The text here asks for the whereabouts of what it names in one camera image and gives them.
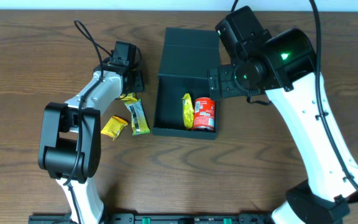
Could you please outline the orange yellow snack packet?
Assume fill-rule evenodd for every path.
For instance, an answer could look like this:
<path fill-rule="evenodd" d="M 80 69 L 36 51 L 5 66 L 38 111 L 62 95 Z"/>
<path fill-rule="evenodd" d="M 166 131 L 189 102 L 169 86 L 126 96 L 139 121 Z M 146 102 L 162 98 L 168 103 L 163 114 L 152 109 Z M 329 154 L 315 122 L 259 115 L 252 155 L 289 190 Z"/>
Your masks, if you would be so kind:
<path fill-rule="evenodd" d="M 132 103 L 138 101 L 136 94 L 134 92 L 123 94 L 120 97 L 118 97 L 118 100 L 132 102 Z"/>

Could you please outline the green yellow snack bar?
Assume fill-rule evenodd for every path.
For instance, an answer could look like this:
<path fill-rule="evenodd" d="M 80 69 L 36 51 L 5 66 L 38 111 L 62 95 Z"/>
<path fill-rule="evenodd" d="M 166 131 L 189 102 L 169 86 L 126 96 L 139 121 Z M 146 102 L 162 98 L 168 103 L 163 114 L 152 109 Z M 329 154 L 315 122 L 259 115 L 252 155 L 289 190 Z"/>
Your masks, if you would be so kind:
<path fill-rule="evenodd" d="M 134 102 L 126 102 L 125 106 L 131 112 L 132 135 L 148 134 L 150 128 L 145 117 L 141 99 Z"/>

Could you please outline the red soda can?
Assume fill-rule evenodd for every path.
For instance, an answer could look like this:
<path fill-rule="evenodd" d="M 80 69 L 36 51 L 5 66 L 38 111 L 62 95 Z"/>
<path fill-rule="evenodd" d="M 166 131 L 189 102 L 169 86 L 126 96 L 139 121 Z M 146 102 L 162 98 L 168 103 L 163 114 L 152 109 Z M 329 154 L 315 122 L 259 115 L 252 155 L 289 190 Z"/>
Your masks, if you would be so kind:
<path fill-rule="evenodd" d="M 216 102 L 211 98 L 202 97 L 195 101 L 195 118 L 193 129 L 214 131 Z"/>

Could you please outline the black gift box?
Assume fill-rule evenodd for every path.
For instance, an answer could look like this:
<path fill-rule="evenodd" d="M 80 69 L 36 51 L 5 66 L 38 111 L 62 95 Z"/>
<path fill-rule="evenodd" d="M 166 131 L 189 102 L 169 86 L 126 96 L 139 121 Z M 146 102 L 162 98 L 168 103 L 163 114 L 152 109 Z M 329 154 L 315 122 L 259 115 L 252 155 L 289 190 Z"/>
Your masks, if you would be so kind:
<path fill-rule="evenodd" d="M 219 37 L 211 30 L 167 27 L 158 72 L 158 91 L 152 134 L 215 140 L 214 131 L 186 130 L 182 97 L 192 100 L 209 96 L 208 71 L 220 65 Z"/>

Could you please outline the yellow snack bar wrapper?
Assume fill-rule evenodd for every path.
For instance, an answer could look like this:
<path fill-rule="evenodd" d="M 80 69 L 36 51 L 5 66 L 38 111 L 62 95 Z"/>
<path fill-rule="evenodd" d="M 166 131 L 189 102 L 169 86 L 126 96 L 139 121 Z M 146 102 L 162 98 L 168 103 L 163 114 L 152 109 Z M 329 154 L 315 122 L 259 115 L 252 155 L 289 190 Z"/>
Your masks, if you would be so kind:
<path fill-rule="evenodd" d="M 183 123 L 185 129 L 191 129 L 194 122 L 194 108 L 189 93 L 185 93 L 182 98 L 183 105 Z"/>

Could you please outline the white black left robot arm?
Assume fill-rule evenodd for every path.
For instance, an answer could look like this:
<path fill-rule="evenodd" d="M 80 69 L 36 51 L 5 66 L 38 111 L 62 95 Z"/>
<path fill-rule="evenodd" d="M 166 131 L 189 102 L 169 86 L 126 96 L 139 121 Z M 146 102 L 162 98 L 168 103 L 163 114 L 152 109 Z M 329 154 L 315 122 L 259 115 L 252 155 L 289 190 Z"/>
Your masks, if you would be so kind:
<path fill-rule="evenodd" d="M 99 223 L 104 204 L 94 175 L 101 157 L 101 117 L 121 95 L 145 90 L 140 70 L 127 62 L 97 66 L 91 81 L 64 103 L 44 109 L 38 165 L 63 189 L 71 212 L 33 215 L 29 223 Z"/>

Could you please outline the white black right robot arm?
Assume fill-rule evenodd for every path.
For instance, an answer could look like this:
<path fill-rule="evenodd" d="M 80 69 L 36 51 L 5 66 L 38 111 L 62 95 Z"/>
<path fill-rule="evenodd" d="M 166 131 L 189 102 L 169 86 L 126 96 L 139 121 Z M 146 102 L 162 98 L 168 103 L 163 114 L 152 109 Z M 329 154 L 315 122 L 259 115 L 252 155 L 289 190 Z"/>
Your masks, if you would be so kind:
<path fill-rule="evenodd" d="M 267 96 L 284 119 L 307 178 L 287 191 L 272 223 L 341 223 L 358 202 L 358 165 L 326 98 L 309 38 L 299 29 L 271 36 L 266 29 L 217 28 L 231 63 L 208 73 L 214 100 Z"/>

